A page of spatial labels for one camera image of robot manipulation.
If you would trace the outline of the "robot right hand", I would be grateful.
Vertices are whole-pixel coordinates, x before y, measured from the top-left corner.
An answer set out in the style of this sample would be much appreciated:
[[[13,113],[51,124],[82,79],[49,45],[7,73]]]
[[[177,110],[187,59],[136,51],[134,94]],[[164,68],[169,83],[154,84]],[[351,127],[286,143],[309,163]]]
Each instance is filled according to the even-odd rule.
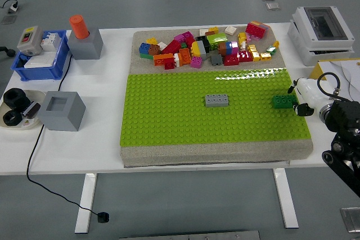
[[[325,121],[326,115],[330,112],[333,100],[321,92],[316,79],[299,78],[290,85],[287,93],[296,90],[305,101],[302,104],[293,103],[293,109],[298,116],[311,116],[314,113]]]

